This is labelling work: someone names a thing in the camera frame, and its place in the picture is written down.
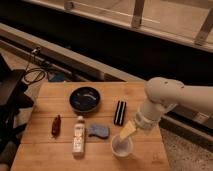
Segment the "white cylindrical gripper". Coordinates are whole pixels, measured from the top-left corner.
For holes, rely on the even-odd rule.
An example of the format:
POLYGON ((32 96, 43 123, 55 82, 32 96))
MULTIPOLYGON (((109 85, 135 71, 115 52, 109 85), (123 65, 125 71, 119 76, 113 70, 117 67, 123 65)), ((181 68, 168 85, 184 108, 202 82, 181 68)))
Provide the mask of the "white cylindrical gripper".
POLYGON ((146 99, 135 114, 135 123, 128 121, 119 133, 120 139, 124 140, 131 136, 137 130, 136 126, 142 130, 151 131, 165 113, 166 108, 163 105, 146 99))

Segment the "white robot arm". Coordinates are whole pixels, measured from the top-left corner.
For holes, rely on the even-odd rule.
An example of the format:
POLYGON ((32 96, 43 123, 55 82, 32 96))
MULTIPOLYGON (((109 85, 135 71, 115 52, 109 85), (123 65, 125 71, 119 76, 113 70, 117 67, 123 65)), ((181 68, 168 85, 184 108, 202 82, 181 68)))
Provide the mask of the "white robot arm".
POLYGON ((121 140, 132 136, 137 129, 151 131, 178 105, 213 115, 213 87, 189 86, 178 80, 154 77, 146 82, 144 91, 146 99, 119 133, 121 140))

